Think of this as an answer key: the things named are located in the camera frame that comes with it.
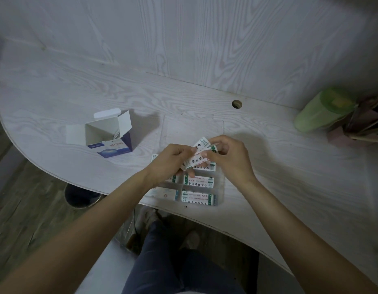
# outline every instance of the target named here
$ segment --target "green bottle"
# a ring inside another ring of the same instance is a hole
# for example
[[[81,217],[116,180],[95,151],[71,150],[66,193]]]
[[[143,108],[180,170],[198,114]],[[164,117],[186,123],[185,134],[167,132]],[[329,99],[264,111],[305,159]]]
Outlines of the green bottle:
[[[300,132],[331,125],[352,112],[356,97],[343,88],[327,88],[319,92],[296,116],[295,128]]]

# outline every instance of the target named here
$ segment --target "jeans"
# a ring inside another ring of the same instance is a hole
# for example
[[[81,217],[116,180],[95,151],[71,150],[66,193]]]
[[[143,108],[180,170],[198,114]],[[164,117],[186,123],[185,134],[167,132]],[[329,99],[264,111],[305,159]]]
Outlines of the jeans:
[[[151,224],[122,294],[174,294],[185,291],[206,294],[245,294],[221,267],[197,250],[172,253],[168,231],[161,221]]]

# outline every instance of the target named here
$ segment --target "plastic storage case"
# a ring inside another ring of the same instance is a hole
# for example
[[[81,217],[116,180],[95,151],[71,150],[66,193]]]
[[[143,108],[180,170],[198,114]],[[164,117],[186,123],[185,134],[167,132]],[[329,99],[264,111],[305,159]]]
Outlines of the plastic storage case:
[[[160,154],[170,143],[193,146],[201,137],[207,139],[223,134],[224,122],[211,118],[190,118],[181,115],[167,114],[163,118],[162,130],[159,143],[156,144],[153,154]],[[187,205],[192,203],[182,202],[182,190],[214,194],[214,205],[220,205],[224,199],[224,174],[216,165],[216,171],[207,171],[194,168],[195,175],[214,178],[213,188],[184,185],[185,174],[180,174],[175,183],[162,182],[159,187],[179,191],[177,204]]]

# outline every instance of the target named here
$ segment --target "blue and white box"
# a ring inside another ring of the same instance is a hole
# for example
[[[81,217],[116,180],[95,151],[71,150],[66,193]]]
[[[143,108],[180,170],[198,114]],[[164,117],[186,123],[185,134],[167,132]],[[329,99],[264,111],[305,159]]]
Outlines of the blue and white box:
[[[132,152],[129,111],[114,108],[94,113],[94,121],[66,126],[66,143],[85,145],[104,158]]]

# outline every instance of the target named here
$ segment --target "hand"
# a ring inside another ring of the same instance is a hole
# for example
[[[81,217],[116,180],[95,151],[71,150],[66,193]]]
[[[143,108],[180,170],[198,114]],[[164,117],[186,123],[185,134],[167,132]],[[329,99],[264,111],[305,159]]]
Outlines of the hand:
[[[157,186],[180,170],[182,163],[196,153],[195,147],[169,144],[145,169],[152,186]]]
[[[211,150],[203,152],[203,156],[215,162],[223,170],[226,178],[238,189],[247,182],[258,182],[250,163],[249,153],[242,141],[220,135],[209,139],[219,153]]]

